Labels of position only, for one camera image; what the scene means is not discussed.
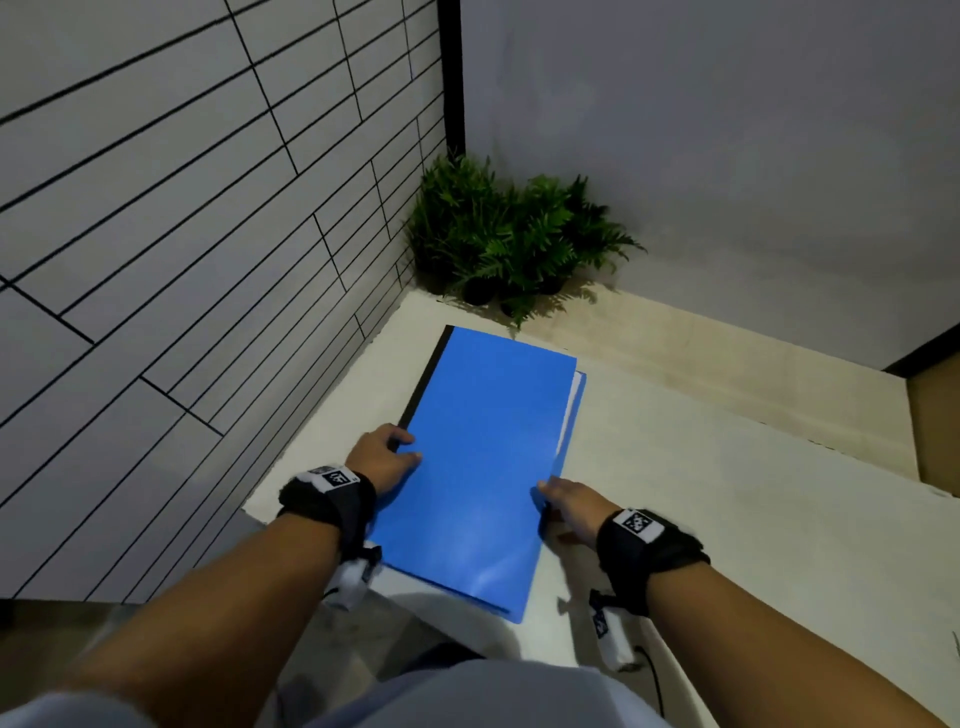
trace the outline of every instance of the black wristband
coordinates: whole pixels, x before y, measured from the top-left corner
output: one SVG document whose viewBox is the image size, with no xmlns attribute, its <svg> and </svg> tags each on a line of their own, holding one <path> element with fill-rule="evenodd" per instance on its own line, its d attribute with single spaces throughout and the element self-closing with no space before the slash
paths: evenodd
<svg viewBox="0 0 960 728">
<path fill-rule="evenodd" d="M 348 473 L 336 480 L 341 473 Z M 363 548 L 367 525 L 376 508 L 376 489 L 361 473 L 346 468 L 318 468 L 300 473 L 280 490 L 279 518 L 285 513 L 329 523 L 340 529 L 340 559 L 352 561 Z"/>
<path fill-rule="evenodd" d="M 623 510 L 607 518 L 597 532 L 600 568 L 628 612 L 649 617 L 650 574 L 698 562 L 710 563 L 704 545 L 652 511 Z"/>
</svg>

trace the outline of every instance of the shirt sleeve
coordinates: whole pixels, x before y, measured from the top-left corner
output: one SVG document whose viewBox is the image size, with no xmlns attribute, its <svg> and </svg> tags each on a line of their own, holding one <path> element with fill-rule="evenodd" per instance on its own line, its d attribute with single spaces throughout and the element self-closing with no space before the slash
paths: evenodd
<svg viewBox="0 0 960 728">
<path fill-rule="evenodd" d="M 156 728 L 134 706 L 95 692 L 51 692 L 0 715 L 0 728 Z"/>
</svg>

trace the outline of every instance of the green foliage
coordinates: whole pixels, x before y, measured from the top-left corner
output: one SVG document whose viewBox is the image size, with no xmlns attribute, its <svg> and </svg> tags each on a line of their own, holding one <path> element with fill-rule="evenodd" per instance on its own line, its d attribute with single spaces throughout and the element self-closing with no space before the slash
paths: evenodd
<svg viewBox="0 0 960 728">
<path fill-rule="evenodd" d="M 489 160 L 439 157 L 423 176 L 407 236 L 418 268 L 447 289 L 495 280 L 519 326 L 546 280 L 580 266 L 615 269 L 611 255 L 640 248 L 607 211 L 587 199 L 587 178 L 566 186 L 539 176 L 517 189 L 497 183 Z"/>
</svg>

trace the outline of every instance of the person's right forearm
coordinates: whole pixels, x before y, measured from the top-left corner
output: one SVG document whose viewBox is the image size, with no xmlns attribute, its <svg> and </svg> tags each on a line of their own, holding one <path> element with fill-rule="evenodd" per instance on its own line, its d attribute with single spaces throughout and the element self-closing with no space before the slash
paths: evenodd
<svg viewBox="0 0 960 728">
<path fill-rule="evenodd" d="M 944 728 L 885 678 L 707 564 L 653 574 L 647 601 L 723 728 Z"/>
</svg>

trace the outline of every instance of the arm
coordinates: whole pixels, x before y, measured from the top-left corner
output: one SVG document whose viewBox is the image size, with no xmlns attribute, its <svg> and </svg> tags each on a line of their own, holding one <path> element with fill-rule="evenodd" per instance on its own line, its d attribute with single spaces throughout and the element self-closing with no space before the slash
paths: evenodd
<svg viewBox="0 0 960 728">
<path fill-rule="evenodd" d="M 582 483 L 554 478 L 540 491 L 590 547 L 620 510 Z M 724 728 L 946 728 L 888 680 L 707 564 L 652 574 L 646 595 L 660 635 Z"/>
<path fill-rule="evenodd" d="M 418 454 L 396 455 L 393 425 L 367 433 L 347 459 L 377 493 Z M 340 530 L 287 514 L 137 612 L 85 655 L 62 691 L 104 692 L 160 726 L 252 725 L 339 562 Z"/>
</svg>

